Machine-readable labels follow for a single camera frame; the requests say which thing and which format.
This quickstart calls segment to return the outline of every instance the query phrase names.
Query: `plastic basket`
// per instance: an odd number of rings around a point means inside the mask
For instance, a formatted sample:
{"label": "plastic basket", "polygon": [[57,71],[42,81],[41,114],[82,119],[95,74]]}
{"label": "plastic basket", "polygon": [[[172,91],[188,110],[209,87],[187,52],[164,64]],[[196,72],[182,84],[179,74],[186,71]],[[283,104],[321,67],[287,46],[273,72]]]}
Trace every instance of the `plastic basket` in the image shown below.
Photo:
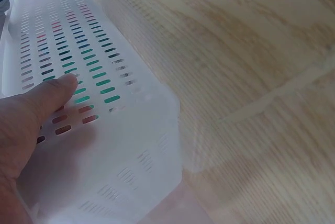
{"label": "plastic basket", "polygon": [[79,85],[18,180],[36,223],[136,223],[181,181],[179,104],[91,0],[15,0],[1,91]]}

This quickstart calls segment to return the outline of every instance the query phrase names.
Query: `wooden table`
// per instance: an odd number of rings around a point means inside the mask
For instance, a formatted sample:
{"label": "wooden table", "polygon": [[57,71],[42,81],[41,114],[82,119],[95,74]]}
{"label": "wooden table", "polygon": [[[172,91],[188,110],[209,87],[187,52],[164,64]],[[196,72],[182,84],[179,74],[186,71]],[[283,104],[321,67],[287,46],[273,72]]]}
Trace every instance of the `wooden table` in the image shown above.
{"label": "wooden table", "polygon": [[335,0],[97,0],[181,100],[216,224],[335,222]]}

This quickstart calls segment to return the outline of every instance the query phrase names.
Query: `fingernail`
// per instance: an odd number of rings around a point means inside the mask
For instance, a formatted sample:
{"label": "fingernail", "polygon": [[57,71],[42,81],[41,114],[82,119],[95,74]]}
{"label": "fingernail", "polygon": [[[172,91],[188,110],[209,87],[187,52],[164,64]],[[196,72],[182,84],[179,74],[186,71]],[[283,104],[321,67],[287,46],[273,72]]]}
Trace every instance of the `fingernail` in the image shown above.
{"label": "fingernail", "polygon": [[58,80],[62,82],[63,84],[69,85],[69,86],[72,86],[78,83],[76,76],[73,74],[62,75]]}

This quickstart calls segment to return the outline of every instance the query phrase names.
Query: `hand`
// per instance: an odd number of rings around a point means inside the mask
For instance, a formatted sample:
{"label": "hand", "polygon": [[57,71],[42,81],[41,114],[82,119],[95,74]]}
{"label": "hand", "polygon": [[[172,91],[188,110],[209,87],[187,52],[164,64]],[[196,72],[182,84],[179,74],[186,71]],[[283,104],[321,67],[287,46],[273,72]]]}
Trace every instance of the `hand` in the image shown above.
{"label": "hand", "polygon": [[15,196],[16,179],[35,149],[40,126],[76,88],[76,77],[68,74],[25,94],[0,99],[0,223],[30,223]]}

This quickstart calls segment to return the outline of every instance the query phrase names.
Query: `finger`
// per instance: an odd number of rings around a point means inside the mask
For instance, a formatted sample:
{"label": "finger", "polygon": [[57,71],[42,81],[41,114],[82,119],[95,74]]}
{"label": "finger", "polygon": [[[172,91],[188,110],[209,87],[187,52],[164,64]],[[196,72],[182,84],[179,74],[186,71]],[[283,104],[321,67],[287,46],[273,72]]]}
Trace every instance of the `finger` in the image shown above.
{"label": "finger", "polygon": [[52,113],[70,100],[77,86],[75,75],[67,74],[59,79],[44,81],[21,96],[41,125]]}

